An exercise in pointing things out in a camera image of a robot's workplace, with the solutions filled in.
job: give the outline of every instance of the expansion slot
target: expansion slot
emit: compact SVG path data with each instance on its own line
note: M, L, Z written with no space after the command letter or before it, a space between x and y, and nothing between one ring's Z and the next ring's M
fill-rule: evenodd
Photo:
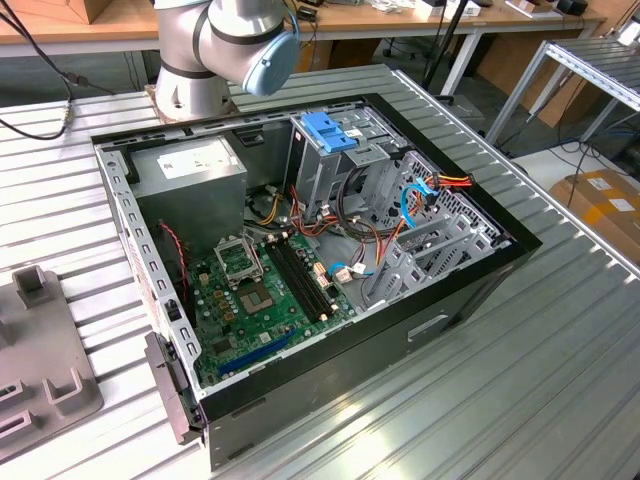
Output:
M221 365L220 368L218 368L218 373L220 375L224 375L225 373L240 370L247 365L251 365L252 363L257 362L258 360L266 357L273 352L277 352L278 350L283 349L287 346L287 344L289 343L289 339L295 332L296 330L294 329L286 333L282 337L277 338L260 348L257 348L253 352L247 353L242 357L238 357L234 360L231 360L230 362L225 363L224 365Z
M322 290L311 278L304 263L288 243L282 241L269 243L266 249L269 258L311 323L326 320L333 314L333 309Z

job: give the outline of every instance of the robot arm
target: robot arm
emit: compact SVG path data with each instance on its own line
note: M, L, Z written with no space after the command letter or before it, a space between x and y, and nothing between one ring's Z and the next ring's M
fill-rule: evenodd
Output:
M227 80L254 95L271 95L298 58L298 40L284 29L280 0L157 0L162 67L156 103L188 120L220 115Z

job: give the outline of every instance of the green circuit board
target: green circuit board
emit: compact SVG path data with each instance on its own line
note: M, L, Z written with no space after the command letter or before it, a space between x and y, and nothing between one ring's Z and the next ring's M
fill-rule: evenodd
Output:
M294 235L288 244L304 266L302 274L317 282L313 265L319 260L306 239ZM356 315L338 288L322 290L318 287L326 300L337 309L324 321L309 319L285 277L269 257L267 246L256 243L255 252L263 269L258 282L246 279L239 285L229 285L225 270L215 254L189 266L189 275L195 285L195 333L202 348L195 367L203 387L250 368L278 351L301 343ZM228 249L224 252L223 261L227 274L245 270L252 263L242 247ZM230 365L234 365L233 361L238 359L245 364L229 371Z

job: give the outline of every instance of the red wire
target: red wire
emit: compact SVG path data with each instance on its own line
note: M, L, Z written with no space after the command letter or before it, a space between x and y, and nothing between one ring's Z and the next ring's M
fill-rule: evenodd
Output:
M169 232L169 235L173 237L173 241L175 242L176 247L178 249L178 255L180 255L180 267L182 268L182 286L184 287L184 291L182 292L182 300L186 302L187 301L187 265L184 263L184 255L182 253L182 242L180 241L178 236L175 234L175 232L169 228L168 225L161 223L160 226L164 228L167 232Z

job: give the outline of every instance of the metal rail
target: metal rail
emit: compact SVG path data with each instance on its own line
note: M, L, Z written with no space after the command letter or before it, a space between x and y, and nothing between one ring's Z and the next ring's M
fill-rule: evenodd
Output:
M219 478L633 478L640 286L606 243L386 67L295 75L268 99L234 89L243 111L364 92L383 95L544 245L469 322L256 446ZM144 363L150 325L88 143L90 134L158 120L143 94L77 105L71 131L54 142L0 129L0 279L27 263L62 275L105 407L0 466L0 477L207 478L199 446L176 445ZM45 133L62 107L0 115Z
M624 103L636 112L640 111L640 55L636 51L620 45L613 38L543 42L491 126L486 137L489 144L493 145L498 140L524 93L548 58L556 60L561 68L535 102L532 112L546 104L567 70L580 75L616 101ZM608 112L613 106L615 103L607 107ZM589 131L593 133L604 118L606 115L600 115Z

